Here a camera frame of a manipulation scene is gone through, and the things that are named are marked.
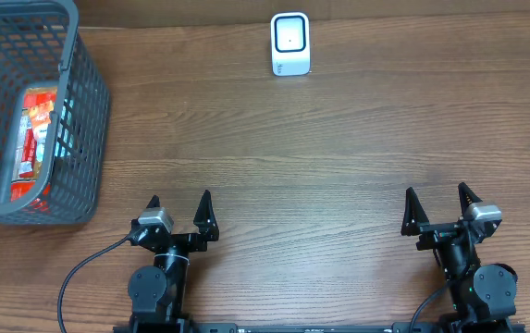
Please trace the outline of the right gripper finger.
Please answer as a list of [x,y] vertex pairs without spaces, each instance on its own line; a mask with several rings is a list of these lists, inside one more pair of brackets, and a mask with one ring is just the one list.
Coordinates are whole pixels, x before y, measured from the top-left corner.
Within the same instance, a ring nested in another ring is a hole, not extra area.
[[405,192],[405,209],[401,224],[402,236],[416,236],[422,232],[422,227],[429,224],[429,219],[421,205],[413,187]]
[[458,185],[458,194],[462,214],[465,213],[471,204],[482,202],[482,200],[470,189],[465,182],[461,182]]

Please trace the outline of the orange spaghetti packet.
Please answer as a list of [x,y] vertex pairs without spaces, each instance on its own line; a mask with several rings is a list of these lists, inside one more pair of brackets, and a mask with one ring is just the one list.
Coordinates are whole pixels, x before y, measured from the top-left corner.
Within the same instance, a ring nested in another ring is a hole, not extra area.
[[56,99],[56,87],[29,88],[22,98],[16,157],[10,184],[10,200],[23,197],[39,178],[43,163],[45,142],[38,143],[34,137],[29,117],[29,108]]

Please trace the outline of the teal wet wipes pack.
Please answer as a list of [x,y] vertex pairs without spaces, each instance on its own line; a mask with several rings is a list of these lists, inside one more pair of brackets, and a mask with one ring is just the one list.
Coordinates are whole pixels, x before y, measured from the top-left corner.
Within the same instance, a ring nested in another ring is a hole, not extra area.
[[60,141],[55,143],[55,157],[68,157],[71,155],[70,150],[74,145],[74,138],[71,130],[68,128],[72,125],[72,113],[70,109],[74,105],[73,100],[66,99],[68,106],[63,105],[61,120],[59,121],[57,135]]

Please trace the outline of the small orange snack box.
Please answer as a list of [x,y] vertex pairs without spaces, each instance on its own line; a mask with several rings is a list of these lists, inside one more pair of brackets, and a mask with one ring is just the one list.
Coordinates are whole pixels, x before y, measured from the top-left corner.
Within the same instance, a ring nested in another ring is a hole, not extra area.
[[44,143],[48,127],[51,124],[51,112],[55,109],[53,101],[47,101],[29,108],[29,117],[33,137],[38,143]]

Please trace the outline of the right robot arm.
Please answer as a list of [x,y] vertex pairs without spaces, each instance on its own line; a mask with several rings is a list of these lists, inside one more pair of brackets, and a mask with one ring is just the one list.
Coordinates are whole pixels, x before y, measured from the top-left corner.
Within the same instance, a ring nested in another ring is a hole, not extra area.
[[[454,222],[432,224],[413,188],[405,194],[401,235],[416,236],[416,249],[430,250],[444,273],[444,286],[415,310],[406,332],[523,332],[513,325],[518,275],[509,265],[482,265],[475,246],[493,236],[502,222],[501,210],[480,199],[470,187],[458,185],[461,215]],[[423,310],[443,293],[454,311],[436,323],[419,324]]]

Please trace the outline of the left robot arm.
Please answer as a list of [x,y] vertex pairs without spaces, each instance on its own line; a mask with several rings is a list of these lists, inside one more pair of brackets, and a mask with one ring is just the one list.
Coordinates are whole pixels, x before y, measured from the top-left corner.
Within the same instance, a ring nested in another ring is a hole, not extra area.
[[196,332],[197,325],[183,312],[190,254],[205,252],[219,239],[210,191],[205,191],[195,213],[192,233],[174,233],[174,221],[154,196],[131,221],[129,241],[154,254],[154,263],[137,269],[129,280],[130,332]]

